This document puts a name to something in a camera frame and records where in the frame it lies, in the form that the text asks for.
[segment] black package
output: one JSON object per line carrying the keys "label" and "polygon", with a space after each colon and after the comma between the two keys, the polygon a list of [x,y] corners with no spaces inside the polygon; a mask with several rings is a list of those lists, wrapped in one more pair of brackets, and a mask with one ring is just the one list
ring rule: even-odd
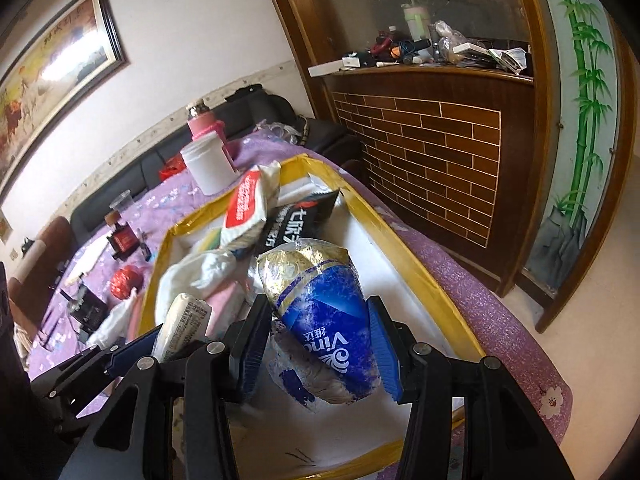
{"label": "black package", "polygon": [[293,204],[270,211],[262,234],[255,245],[258,256],[274,247],[293,242],[298,238],[318,238],[322,224],[334,210],[335,199],[340,191],[316,193]]}

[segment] purple tablecloth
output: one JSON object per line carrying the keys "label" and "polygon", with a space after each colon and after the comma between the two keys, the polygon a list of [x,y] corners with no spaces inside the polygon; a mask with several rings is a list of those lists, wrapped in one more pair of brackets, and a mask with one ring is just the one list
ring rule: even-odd
{"label": "purple tablecloth", "polygon": [[[253,164],[267,164],[273,160],[284,160],[299,153],[307,153],[339,171],[344,179],[375,207],[440,283],[460,310],[485,352],[502,360],[524,393],[539,410],[556,442],[559,443],[562,440],[571,414],[572,393],[569,386],[562,380],[533,336],[515,316],[437,243],[404,224],[358,180],[317,153],[287,144],[265,132],[258,132],[232,142],[230,152],[236,154],[234,160],[241,170],[246,170]],[[155,253],[171,225],[213,199],[215,197],[204,196],[189,172],[185,171],[148,192],[126,211],[123,217],[132,227],[148,233],[149,247]],[[106,227],[102,229],[94,238],[104,234],[106,229]],[[78,251],[70,269],[83,251],[84,248]],[[145,280],[148,280],[153,261],[149,264],[144,262],[140,252],[137,251],[127,263],[137,265],[143,271]],[[115,304],[115,300],[109,293],[109,279],[120,265],[121,263],[114,261],[106,251],[94,269],[85,277],[85,283],[89,288],[108,304]],[[75,293],[75,288],[67,289],[67,292]],[[44,327],[46,333],[53,331],[49,343],[49,347],[53,346],[53,350],[47,351],[37,341],[34,343],[30,356],[31,379],[84,349],[70,325],[65,307],[66,301],[59,292],[56,292],[47,310],[45,319],[47,317],[48,319]],[[88,410],[94,410],[103,403],[104,398],[99,397],[88,406]]]}

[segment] red ball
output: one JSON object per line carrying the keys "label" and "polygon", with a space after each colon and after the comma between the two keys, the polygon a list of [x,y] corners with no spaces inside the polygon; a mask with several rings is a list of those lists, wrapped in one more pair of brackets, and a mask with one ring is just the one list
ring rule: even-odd
{"label": "red ball", "polygon": [[142,273],[133,265],[124,266],[116,270],[111,278],[111,293],[118,300],[124,301],[131,295],[131,289],[140,289]]}

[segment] red wrapped object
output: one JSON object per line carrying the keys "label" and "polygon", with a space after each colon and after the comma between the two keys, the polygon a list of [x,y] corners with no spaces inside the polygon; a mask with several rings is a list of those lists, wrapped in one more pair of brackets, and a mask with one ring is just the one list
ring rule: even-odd
{"label": "red wrapped object", "polygon": [[118,300],[124,301],[131,295],[132,288],[140,290],[142,281],[142,273],[136,266],[124,266],[116,270],[111,278],[111,293]]}
{"label": "red wrapped object", "polygon": [[160,175],[160,182],[164,182],[170,176],[174,176],[178,173],[183,172],[187,169],[187,166],[182,160],[182,155],[178,153],[177,155],[172,156],[168,161],[165,162],[164,168],[158,172]]}

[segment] yellow tape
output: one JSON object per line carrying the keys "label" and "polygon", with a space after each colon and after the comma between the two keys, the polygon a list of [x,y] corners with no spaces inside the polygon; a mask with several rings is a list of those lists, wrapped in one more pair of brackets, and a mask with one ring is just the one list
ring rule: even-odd
{"label": "yellow tape", "polygon": [[[442,334],[449,341],[453,351],[461,359],[479,361],[484,351],[476,336],[466,324],[462,314],[442,290],[438,282],[424,268],[420,260],[409,250],[395,231],[376,213],[376,211],[347,183],[338,173],[324,162],[298,155],[281,162],[280,185],[303,178],[309,174],[319,177],[332,190],[340,189],[351,215],[366,229],[372,240],[383,251],[406,284],[411,288]],[[142,320],[139,335],[154,326],[154,310],[158,282],[171,262],[172,243],[175,237],[184,236],[203,228],[226,212],[231,191],[194,211],[167,231],[158,251],[151,279],[147,285],[143,303]],[[461,410],[452,416],[452,428],[463,421]],[[331,470],[313,475],[293,477],[287,480],[354,480],[380,471],[400,460],[402,440],[390,442],[365,453]]]}

